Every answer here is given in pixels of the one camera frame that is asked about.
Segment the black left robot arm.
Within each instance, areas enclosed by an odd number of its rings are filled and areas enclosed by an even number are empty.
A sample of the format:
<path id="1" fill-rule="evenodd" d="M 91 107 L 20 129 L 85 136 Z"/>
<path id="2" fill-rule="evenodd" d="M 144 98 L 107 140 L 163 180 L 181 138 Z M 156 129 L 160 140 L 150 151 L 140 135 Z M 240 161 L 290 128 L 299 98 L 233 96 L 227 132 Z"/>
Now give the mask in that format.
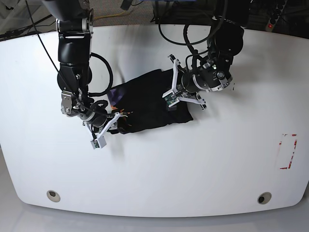
<path id="1" fill-rule="evenodd" d="M 173 63 L 171 88 L 162 95 L 169 108 L 180 102 L 194 103 L 206 109 L 201 91 L 216 92 L 227 88 L 233 77 L 229 71 L 234 56 L 243 48 L 244 29 L 250 11 L 248 0 L 218 0 L 214 15 L 210 17 L 211 29 L 208 36 L 197 42 L 188 38 L 189 23 L 184 25 L 184 43 L 177 43 L 166 36 L 163 38 L 177 45 L 186 46 L 192 64 L 182 67 L 174 55 L 169 55 Z"/>

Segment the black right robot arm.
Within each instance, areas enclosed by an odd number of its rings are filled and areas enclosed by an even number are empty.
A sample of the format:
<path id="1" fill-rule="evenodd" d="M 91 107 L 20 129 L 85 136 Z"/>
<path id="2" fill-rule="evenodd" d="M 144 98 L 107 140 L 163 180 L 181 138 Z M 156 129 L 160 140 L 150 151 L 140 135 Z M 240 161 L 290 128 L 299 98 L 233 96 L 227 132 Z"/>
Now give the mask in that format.
<path id="1" fill-rule="evenodd" d="M 100 132 L 114 115 L 106 111 L 106 95 L 113 85 L 113 72 L 108 61 L 92 53 L 94 10 L 87 0 L 44 0 L 44 6 L 56 19 L 58 32 L 57 83 L 62 91 L 62 113 L 79 117 L 90 127 L 91 134 Z M 109 73 L 109 82 L 102 92 L 89 92 L 92 81 L 90 58 L 101 60 Z"/>

